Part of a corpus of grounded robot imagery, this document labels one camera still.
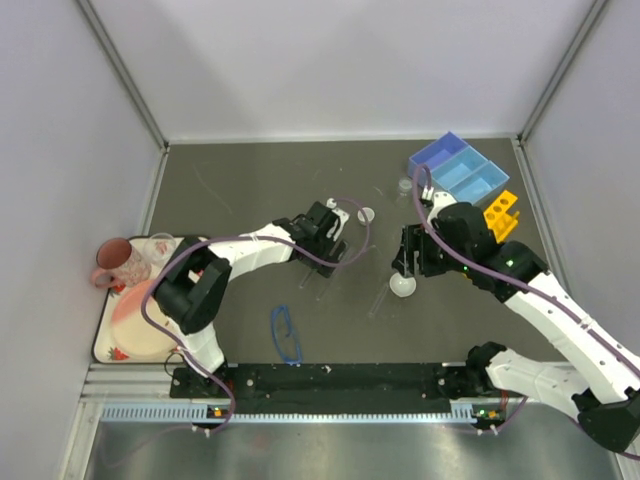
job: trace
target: blue divided tray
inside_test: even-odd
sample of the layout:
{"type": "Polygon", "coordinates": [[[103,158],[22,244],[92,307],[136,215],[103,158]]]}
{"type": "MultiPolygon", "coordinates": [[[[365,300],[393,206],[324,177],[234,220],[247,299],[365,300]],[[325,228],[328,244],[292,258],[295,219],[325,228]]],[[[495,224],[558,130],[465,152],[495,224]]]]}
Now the blue divided tray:
{"type": "Polygon", "coordinates": [[[509,175],[489,162],[462,182],[454,185],[449,193],[459,202],[475,205],[486,199],[494,190],[503,187],[507,180],[509,175]]]}
{"type": "MultiPolygon", "coordinates": [[[[451,132],[409,157],[409,177],[421,164],[431,169],[437,189],[472,205],[491,197],[509,180],[509,175],[451,132]]],[[[424,187],[426,174],[420,175],[418,183],[424,187]]]]}
{"type": "Polygon", "coordinates": [[[465,148],[448,162],[432,170],[434,185],[436,188],[439,187],[441,190],[448,192],[453,186],[487,163],[489,163],[489,160],[476,150],[470,147],[465,148]]]}
{"type": "MultiPolygon", "coordinates": [[[[427,145],[425,148],[409,157],[409,178],[413,178],[413,172],[418,165],[426,163],[433,172],[456,153],[461,152],[468,146],[469,144],[457,135],[451,132],[445,134],[435,142],[427,145]]],[[[418,183],[424,187],[425,182],[426,174],[423,173],[420,175],[420,181],[418,183]]]]}

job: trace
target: cable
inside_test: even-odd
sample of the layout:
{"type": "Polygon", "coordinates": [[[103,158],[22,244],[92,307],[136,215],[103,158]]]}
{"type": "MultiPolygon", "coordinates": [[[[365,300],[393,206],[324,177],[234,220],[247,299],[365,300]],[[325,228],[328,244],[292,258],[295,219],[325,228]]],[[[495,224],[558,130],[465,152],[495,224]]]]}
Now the cable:
{"type": "Polygon", "coordinates": [[[151,317],[149,316],[149,314],[147,312],[147,304],[149,302],[149,299],[151,298],[151,295],[153,294],[153,292],[155,292],[156,288],[158,288],[158,285],[160,285],[160,283],[164,280],[164,278],[167,276],[167,274],[178,263],[180,263],[185,257],[187,257],[188,255],[190,255],[191,253],[193,253],[194,251],[196,251],[196,250],[198,250],[200,248],[208,247],[209,245],[212,245],[214,243],[220,243],[220,242],[236,242],[236,241],[238,241],[238,242],[244,242],[244,241],[253,242],[255,240],[264,240],[264,241],[269,241],[269,242],[276,242],[276,243],[281,243],[283,245],[286,245],[288,247],[293,248],[295,251],[301,253],[302,255],[305,255],[306,257],[310,258],[314,262],[316,262],[316,263],[318,263],[320,265],[323,265],[325,267],[333,267],[333,268],[335,268],[335,267],[345,267],[347,265],[351,265],[352,263],[357,261],[368,250],[368,248],[369,248],[369,238],[371,236],[371,227],[370,227],[368,219],[366,218],[366,215],[365,215],[365,212],[364,212],[364,208],[357,201],[355,201],[355,200],[353,200],[351,198],[336,198],[335,200],[337,202],[347,202],[347,203],[350,203],[350,204],[354,205],[360,212],[362,212],[362,215],[365,217],[366,234],[365,234],[364,244],[363,244],[362,248],[360,249],[360,251],[353,258],[351,258],[351,259],[349,259],[349,260],[347,260],[345,262],[341,262],[341,263],[327,262],[327,261],[315,256],[311,252],[306,251],[302,247],[299,247],[298,245],[296,245],[293,242],[290,242],[288,240],[284,240],[284,239],[278,238],[278,237],[272,237],[272,236],[269,236],[269,235],[251,235],[251,236],[250,235],[244,235],[244,236],[212,238],[212,239],[205,240],[203,242],[199,242],[199,243],[196,243],[195,245],[190,246],[184,252],[180,253],[176,258],[174,258],[171,262],[169,262],[169,264],[165,266],[165,268],[162,270],[162,272],[160,272],[160,275],[158,275],[158,277],[156,277],[154,279],[154,281],[151,283],[151,286],[149,287],[147,292],[144,294],[144,297],[142,298],[142,305],[141,305],[140,310],[141,310],[141,313],[142,313],[142,318],[144,318],[145,322],[147,322],[153,328],[155,328],[157,330],[160,330],[162,333],[164,333],[169,338],[171,338],[174,342],[176,342],[178,344],[178,346],[181,347],[181,351],[184,354],[184,356],[186,357],[186,359],[188,360],[189,364],[191,364],[191,366],[193,366],[196,370],[198,370],[201,375],[209,378],[214,383],[216,383],[224,391],[224,393],[229,397],[229,401],[230,401],[229,413],[224,417],[224,421],[220,424],[220,426],[218,428],[216,428],[215,430],[213,430],[212,433],[218,433],[219,431],[224,430],[229,425],[229,421],[231,420],[231,417],[233,416],[233,414],[235,412],[235,409],[236,409],[236,399],[235,399],[235,397],[233,395],[233,392],[229,389],[229,387],[227,387],[227,385],[222,380],[220,380],[212,372],[207,371],[207,369],[205,367],[203,367],[200,364],[200,362],[198,362],[193,357],[193,355],[191,355],[191,352],[189,352],[186,349],[185,344],[182,342],[182,340],[177,335],[175,335],[173,332],[171,332],[170,330],[164,328],[162,325],[154,322],[151,319],[151,317]]]}
{"type": "MultiPolygon", "coordinates": [[[[171,360],[171,357],[173,357],[174,355],[180,355],[180,353],[173,350],[171,353],[169,353],[169,356],[165,358],[164,363],[162,364],[162,367],[164,368],[165,373],[169,375],[172,380],[173,380],[173,375],[171,375],[171,373],[169,373],[169,370],[167,370],[167,364],[169,363],[169,360],[171,360]]],[[[182,362],[184,363],[184,357],[180,355],[180,358],[182,358],[182,362]]]]}
{"type": "Polygon", "coordinates": [[[509,405],[509,392],[506,390],[500,391],[500,410],[502,412],[507,411],[507,405],[509,405]]]}
{"type": "MultiPolygon", "coordinates": [[[[417,166],[417,173],[413,174],[413,182],[412,182],[412,186],[413,186],[413,202],[416,206],[416,210],[418,212],[418,216],[420,217],[420,221],[422,222],[422,225],[424,226],[425,231],[429,234],[429,236],[433,239],[433,241],[442,249],[444,250],[448,255],[450,255],[452,258],[454,258],[455,260],[457,260],[458,262],[466,265],[469,268],[474,269],[477,272],[480,272],[484,275],[488,275],[489,277],[495,278],[496,280],[500,280],[501,282],[505,282],[505,283],[509,283],[515,287],[517,287],[520,290],[523,290],[525,292],[528,293],[533,293],[534,295],[542,298],[543,300],[546,300],[548,303],[550,303],[551,305],[553,305],[554,307],[556,307],[558,310],[561,310],[563,313],[565,313],[569,318],[571,318],[574,322],[576,322],[578,325],[580,325],[582,323],[582,319],[576,315],[569,307],[563,305],[561,302],[559,302],[557,299],[553,298],[552,296],[546,294],[545,292],[543,292],[542,290],[538,290],[535,287],[532,287],[516,278],[510,277],[509,275],[505,275],[503,273],[499,273],[496,272],[495,270],[491,270],[490,268],[484,267],[476,262],[474,262],[473,260],[469,260],[468,258],[464,257],[463,255],[460,255],[458,252],[456,252],[453,248],[451,248],[444,240],[442,240],[442,238],[440,238],[440,236],[436,233],[436,231],[433,229],[433,227],[431,226],[431,224],[429,224],[429,222],[427,221],[427,218],[425,217],[424,212],[422,211],[422,204],[420,203],[420,195],[418,192],[418,179],[420,177],[420,171],[424,170],[427,173],[427,189],[431,188],[431,171],[429,170],[429,167],[427,167],[427,165],[425,164],[420,164],[417,166]]],[[[634,373],[634,375],[638,378],[638,380],[640,381],[640,369],[638,367],[636,367],[627,357],[625,357],[624,355],[619,354],[619,352],[615,349],[615,347],[613,347],[612,345],[609,345],[607,342],[605,342],[605,340],[598,335],[596,332],[594,332],[593,330],[589,330],[588,334],[591,335],[591,337],[593,337],[602,347],[604,347],[606,350],[609,351],[609,353],[611,353],[617,360],[619,360],[620,362],[622,362],[630,371],[632,371],[634,373]]]]}
{"type": "Polygon", "coordinates": [[[529,397],[522,397],[522,400],[520,401],[516,409],[513,411],[513,413],[507,417],[507,419],[504,421],[502,425],[498,425],[496,427],[497,432],[501,432],[507,427],[507,425],[513,422],[513,419],[516,418],[524,408],[524,405],[525,403],[527,403],[527,400],[529,400],[529,397]]]}
{"type": "Polygon", "coordinates": [[[634,453],[622,452],[622,453],[616,453],[616,455],[620,455],[621,457],[628,458],[629,460],[640,462],[640,455],[636,455],[634,453]]]}

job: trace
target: pink mug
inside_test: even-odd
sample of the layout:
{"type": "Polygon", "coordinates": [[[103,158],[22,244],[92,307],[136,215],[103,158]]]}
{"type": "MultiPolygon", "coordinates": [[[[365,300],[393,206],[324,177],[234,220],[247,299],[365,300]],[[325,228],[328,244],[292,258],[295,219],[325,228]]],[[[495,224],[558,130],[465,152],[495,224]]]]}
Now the pink mug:
{"type": "Polygon", "coordinates": [[[126,238],[112,238],[102,244],[96,256],[98,268],[91,274],[91,284],[97,288],[119,285],[133,287],[151,275],[151,263],[131,245],[126,238]],[[112,278],[106,283],[97,283],[98,278],[108,274],[112,278]]]}

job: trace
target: table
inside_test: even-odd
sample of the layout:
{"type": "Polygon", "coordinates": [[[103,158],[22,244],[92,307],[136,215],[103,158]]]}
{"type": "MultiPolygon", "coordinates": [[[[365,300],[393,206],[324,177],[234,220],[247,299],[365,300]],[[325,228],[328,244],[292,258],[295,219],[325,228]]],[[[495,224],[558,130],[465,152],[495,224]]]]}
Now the table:
{"type": "MultiPolygon", "coordinates": [[[[329,282],[299,262],[276,265],[234,280],[214,325],[231,362],[278,362],[269,318],[289,306],[305,362],[462,361],[474,345],[493,340],[536,360],[559,360],[526,321],[475,289],[461,275],[419,278],[416,293],[387,293],[372,307],[393,273],[400,227],[417,223],[411,206],[395,203],[409,155],[428,142],[358,141],[172,146],[151,233],[222,236],[256,230],[305,213],[318,200],[349,196],[373,208],[371,249],[329,282]]],[[[511,176],[520,226],[511,238],[544,258],[531,205],[508,139],[470,143],[511,176]]],[[[355,215],[343,238],[359,249],[364,229],[355,215]]]]}

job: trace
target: clear plastic cup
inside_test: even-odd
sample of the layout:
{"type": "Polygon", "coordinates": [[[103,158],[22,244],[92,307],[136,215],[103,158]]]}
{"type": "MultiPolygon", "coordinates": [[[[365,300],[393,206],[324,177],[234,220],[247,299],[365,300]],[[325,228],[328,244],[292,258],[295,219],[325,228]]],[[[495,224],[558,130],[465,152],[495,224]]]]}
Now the clear plastic cup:
{"type": "Polygon", "coordinates": [[[178,242],[173,238],[173,235],[169,233],[156,233],[145,242],[142,252],[156,267],[163,268],[171,258],[171,255],[173,255],[177,246],[178,242]]]}
{"type": "Polygon", "coordinates": [[[398,182],[398,192],[396,194],[396,205],[405,207],[411,201],[411,179],[408,177],[401,178],[398,182]]]}

